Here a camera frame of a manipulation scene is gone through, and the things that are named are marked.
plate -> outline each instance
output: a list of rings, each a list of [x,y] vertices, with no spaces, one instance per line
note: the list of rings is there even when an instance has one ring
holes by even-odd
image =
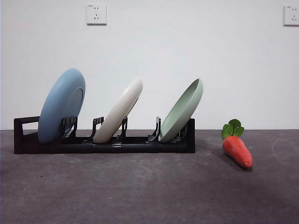
[[[85,95],[85,80],[77,69],[69,69],[56,81],[43,105],[38,122],[38,140],[49,143],[61,135],[60,122],[63,118],[77,117]],[[66,127],[64,136],[71,130]]]
[[[121,126],[124,117],[128,116],[142,92],[143,84],[140,78],[135,78],[122,94],[117,104],[111,109],[103,124],[96,132],[94,143],[105,143],[111,140],[113,134]]]
[[[172,140],[182,130],[198,106],[203,89],[200,79],[187,88],[162,123],[159,142]]]

carrot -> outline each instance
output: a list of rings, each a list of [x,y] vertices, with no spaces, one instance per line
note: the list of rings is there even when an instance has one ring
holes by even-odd
[[[252,166],[252,156],[246,148],[244,142],[239,138],[244,131],[240,121],[237,119],[231,120],[223,126],[222,147],[226,154],[233,158],[240,166],[249,168]]]

electrical outlet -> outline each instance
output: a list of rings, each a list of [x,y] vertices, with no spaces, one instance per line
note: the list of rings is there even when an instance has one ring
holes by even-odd
[[[107,5],[86,5],[86,23],[88,25],[107,25]]]
[[[284,25],[299,26],[299,5],[284,6]]]

plastic dish rack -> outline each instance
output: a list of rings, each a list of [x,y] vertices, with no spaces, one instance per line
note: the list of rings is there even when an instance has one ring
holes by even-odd
[[[77,137],[78,118],[61,120],[61,138],[47,144],[38,141],[37,132],[24,135],[23,124],[38,122],[39,117],[14,119],[15,154],[67,154],[67,153],[195,153],[195,122],[189,119],[184,128],[170,142],[159,143],[161,119],[157,117],[156,129],[148,136],[126,136],[128,118],[122,120],[121,134],[112,137],[107,143],[94,144],[96,126],[102,124],[104,117],[93,119],[93,132],[89,137]],[[62,137],[65,126],[74,126],[72,132]]]

carrot leaves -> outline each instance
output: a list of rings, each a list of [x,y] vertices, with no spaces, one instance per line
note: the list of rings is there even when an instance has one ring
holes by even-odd
[[[241,122],[237,119],[230,120],[228,124],[225,124],[222,129],[222,139],[224,140],[228,136],[238,136],[243,134],[244,127],[241,126]]]

